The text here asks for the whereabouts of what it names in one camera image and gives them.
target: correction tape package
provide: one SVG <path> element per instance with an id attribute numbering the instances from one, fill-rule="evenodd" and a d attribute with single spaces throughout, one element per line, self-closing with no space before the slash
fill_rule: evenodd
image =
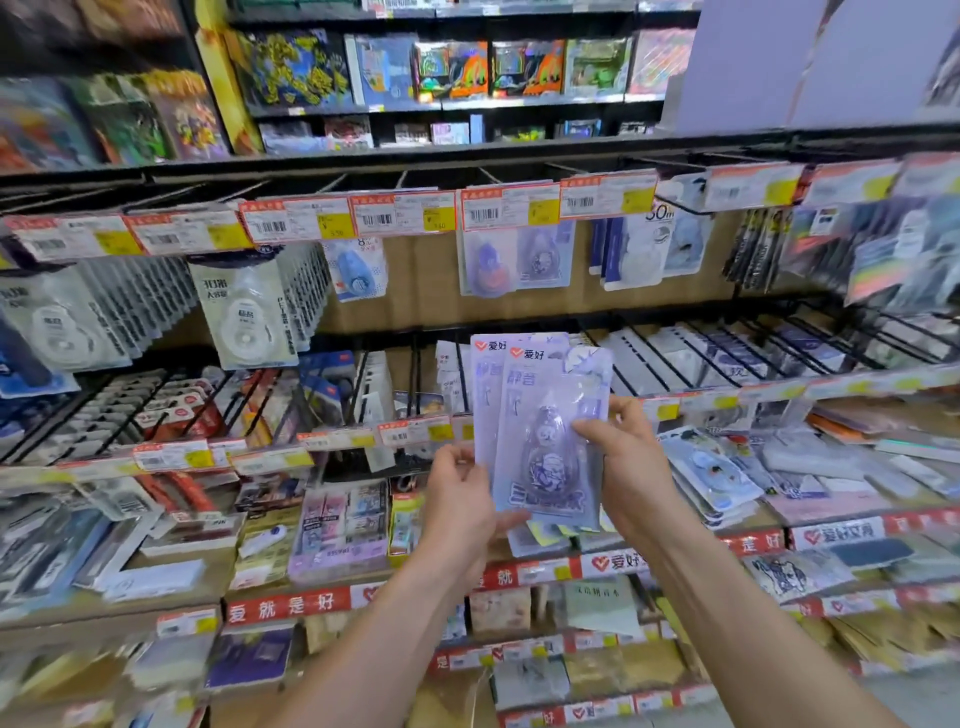
<path id="1" fill-rule="evenodd" d="M 507 350 L 518 348 L 528 334 L 475 334 L 470 337 L 473 365 L 473 459 L 492 472 L 496 430 L 500 423 L 503 366 Z"/>
<path id="2" fill-rule="evenodd" d="M 224 369 L 296 366 L 300 361 L 276 262 L 279 251 L 260 246 L 188 258 Z"/>
<path id="3" fill-rule="evenodd" d="M 650 212 L 610 221 L 603 270 L 605 291 L 657 285 L 673 235 L 673 207 L 657 205 Z"/>
<path id="4" fill-rule="evenodd" d="M 387 295 L 387 258 L 383 240 L 359 237 L 325 240 L 324 257 L 341 302 L 376 299 Z"/>
<path id="5" fill-rule="evenodd" d="M 689 426 L 671 430 L 660 436 L 660 443 L 670 466 L 713 510 L 725 513 L 763 495 L 703 430 Z"/>
<path id="6" fill-rule="evenodd" d="M 531 341 L 504 360 L 493 502 L 537 521 L 599 528 L 602 454 L 571 425 L 607 419 L 612 354 Z"/>

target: stationery product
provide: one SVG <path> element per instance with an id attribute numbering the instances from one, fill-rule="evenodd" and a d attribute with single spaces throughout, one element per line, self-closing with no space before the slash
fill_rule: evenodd
<path id="1" fill-rule="evenodd" d="M 598 528 L 600 461 L 570 423 L 606 419 L 610 352 L 538 340 L 508 354 L 493 471 L 497 508 Z"/>
<path id="2" fill-rule="evenodd" d="M 430 135 L 434 144 L 469 144 L 470 126 L 467 122 L 431 124 Z"/>
<path id="3" fill-rule="evenodd" d="M 410 66 L 416 35 L 346 36 L 353 102 L 384 109 L 410 104 L 414 74 Z"/>
<path id="4" fill-rule="evenodd" d="M 494 98 L 560 93 L 564 81 L 562 40 L 509 40 L 492 44 Z"/>
<path id="5" fill-rule="evenodd" d="M 488 94 L 487 41 L 414 44 L 418 98 L 470 99 Z"/>
<path id="6" fill-rule="evenodd" d="M 378 237 L 325 240 L 323 246 L 338 301 L 375 299 L 387 294 L 383 240 Z"/>
<path id="7" fill-rule="evenodd" d="M 724 454 L 705 432 L 681 427 L 660 436 L 670 465 L 711 508 L 721 513 L 756 500 L 763 491 Z"/>
<path id="8" fill-rule="evenodd" d="M 190 275 L 224 369 L 293 366 L 297 349 L 277 265 L 280 248 L 191 255 Z"/>
<path id="9" fill-rule="evenodd" d="M 349 90 L 343 39 L 322 29 L 227 36 L 248 106 L 333 106 Z"/>
<path id="10" fill-rule="evenodd" d="M 570 692 L 564 661 L 535 657 L 493 664 L 493 703 L 498 711 L 563 702 Z"/>
<path id="11" fill-rule="evenodd" d="M 695 34 L 679 28 L 640 31 L 627 93 L 662 97 L 667 80 L 686 71 Z"/>
<path id="12" fill-rule="evenodd" d="M 476 592 L 469 596 L 470 620 L 477 636 L 530 629 L 530 589 Z"/>
<path id="13" fill-rule="evenodd" d="M 781 604 L 856 580 L 830 551 L 753 556 L 743 562 L 760 588 Z"/>
<path id="14" fill-rule="evenodd" d="M 578 98 L 615 96 L 627 90 L 632 37 L 572 38 L 566 42 L 564 94 Z"/>
<path id="15" fill-rule="evenodd" d="M 294 628 L 220 635 L 213 645 L 204 686 L 218 691 L 280 680 L 287 669 Z"/>
<path id="16" fill-rule="evenodd" d="M 672 206 L 663 204 L 649 213 L 611 219 L 603 270 L 604 290 L 657 285 L 663 280 L 663 266 L 674 228 L 672 210 Z"/>

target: black metal shelf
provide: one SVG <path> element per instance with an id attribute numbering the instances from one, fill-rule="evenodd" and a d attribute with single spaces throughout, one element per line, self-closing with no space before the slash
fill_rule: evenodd
<path id="1" fill-rule="evenodd" d="M 254 180 L 278 175 L 335 175 L 556 162 L 590 169 L 612 160 L 622 167 L 669 164 L 710 166 L 743 161 L 827 162 L 884 158 L 920 151 L 960 150 L 960 124 L 868 127 L 792 132 L 767 130 L 703 136 L 569 137 L 522 144 L 492 142 L 389 149 L 353 149 L 309 157 L 233 157 L 213 161 L 172 161 L 142 167 L 97 167 L 0 177 L 0 190 L 37 191 L 44 186 L 89 186 L 141 180 L 201 182 Z"/>

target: hand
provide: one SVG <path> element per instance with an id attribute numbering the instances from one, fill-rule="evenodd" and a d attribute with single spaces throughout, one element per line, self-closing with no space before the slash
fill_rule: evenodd
<path id="1" fill-rule="evenodd" d="M 473 463 L 473 451 L 444 445 L 437 450 L 427 479 L 423 533 L 416 553 L 426 551 L 451 560 L 446 567 L 464 576 L 462 598 L 483 575 L 490 539 L 529 520 L 527 511 L 497 513 L 490 476 L 486 468 Z"/>
<path id="2" fill-rule="evenodd" d="M 688 518 L 670 464 L 639 400 L 610 397 L 611 421 L 577 420 L 573 429 L 604 453 L 603 504 L 621 535 Z M 637 523 L 636 516 L 643 522 Z"/>

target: barcode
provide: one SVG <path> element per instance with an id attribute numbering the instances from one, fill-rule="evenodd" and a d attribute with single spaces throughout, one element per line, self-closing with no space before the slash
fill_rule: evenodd
<path id="1" fill-rule="evenodd" d="M 120 509 L 120 513 L 145 513 L 148 510 L 147 506 L 137 497 L 118 500 L 117 508 Z"/>
<path id="2" fill-rule="evenodd" d="M 373 228 L 375 226 L 386 226 L 392 225 L 394 223 L 394 216 L 389 212 L 386 212 L 382 215 L 360 215 L 363 218 L 363 224 L 368 228 Z"/>
<path id="3" fill-rule="evenodd" d="M 287 232 L 287 224 L 282 220 L 276 220 L 274 222 L 264 222 L 257 223 L 254 222 L 253 225 L 256 227 L 257 232 Z"/>
<path id="4" fill-rule="evenodd" d="M 470 213 L 470 222 L 472 223 L 482 223 L 487 220 L 500 219 L 499 207 L 484 207 L 483 209 L 468 210 L 468 212 Z"/>
<path id="5" fill-rule="evenodd" d="M 154 245 L 179 245 L 180 237 L 172 233 L 161 234 L 161 235 L 148 235 L 150 242 Z"/>
<path id="6" fill-rule="evenodd" d="M 566 198 L 567 207 L 593 207 L 593 197 L 574 197 Z"/>
<path id="7" fill-rule="evenodd" d="M 66 248 L 62 240 L 35 240 L 34 244 L 42 251 L 61 251 Z"/>

